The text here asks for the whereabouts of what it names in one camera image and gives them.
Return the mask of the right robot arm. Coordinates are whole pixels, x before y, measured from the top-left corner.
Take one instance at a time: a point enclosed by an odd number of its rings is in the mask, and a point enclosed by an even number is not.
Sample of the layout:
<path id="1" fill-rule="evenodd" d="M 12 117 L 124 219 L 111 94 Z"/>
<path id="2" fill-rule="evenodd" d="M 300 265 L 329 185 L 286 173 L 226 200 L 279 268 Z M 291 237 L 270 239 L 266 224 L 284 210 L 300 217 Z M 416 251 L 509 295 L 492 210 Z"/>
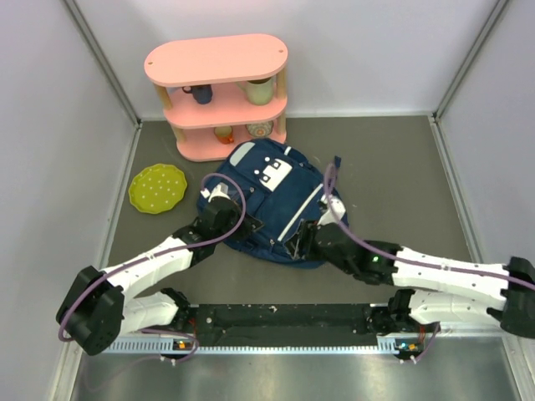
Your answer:
<path id="1" fill-rule="evenodd" d="M 481 264 L 430 256 L 407 246 L 353 237 L 341 221 L 344 204 L 320 202 L 322 215 L 301 221 L 285 246 L 294 259 L 327 261 L 368 285 L 397 287 L 387 307 L 369 315 L 380 333 L 440 322 L 496 326 L 521 338 L 534 336 L 534 267 L 513 256 Z"/>

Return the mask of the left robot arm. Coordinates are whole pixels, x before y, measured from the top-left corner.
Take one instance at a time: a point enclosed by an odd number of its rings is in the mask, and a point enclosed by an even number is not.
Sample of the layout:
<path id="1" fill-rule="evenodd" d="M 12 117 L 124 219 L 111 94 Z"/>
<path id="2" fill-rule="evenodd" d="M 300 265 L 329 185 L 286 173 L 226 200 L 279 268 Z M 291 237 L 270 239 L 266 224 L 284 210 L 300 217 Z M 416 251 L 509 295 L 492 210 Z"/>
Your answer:
<path id="1" fill-rule="evenodd" d="M 153 326 L 184 329 L 190 313 L 180 293 L 163 290 L 149 297 L 140 293 L 207 259 L 226 239 L 247 239 L 261 227 L 243 203 L 236 203 L 226 187 L 218 185 L 199 216 L 158 246 L 117 266 L 81 270 L 56 315 L 60 339 L 75 341 L 94 356 L 127 333 Z"/>

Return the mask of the navy blue student backpack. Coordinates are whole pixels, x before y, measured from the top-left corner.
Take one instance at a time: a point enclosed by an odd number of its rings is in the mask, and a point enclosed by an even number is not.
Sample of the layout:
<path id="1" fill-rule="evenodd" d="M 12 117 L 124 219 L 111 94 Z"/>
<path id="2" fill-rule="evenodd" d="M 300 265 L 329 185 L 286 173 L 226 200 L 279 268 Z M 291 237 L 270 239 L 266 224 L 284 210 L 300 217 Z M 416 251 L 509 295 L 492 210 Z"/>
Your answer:
<path id="1" fill-rule="evenodd" d="M 238 145 L 222 162 L 217 174 L 236 182 L 246 200 L 247 216 L 261 226 L 247 233 L 247 223 L 224 243 L 249 256 L 290 267 L 315 269 L 325 260 L 295 259 L 285 242 L 301 221 L 317 221 L 323 214 L 323 173 L 305 155 L 270 139 Z"/>

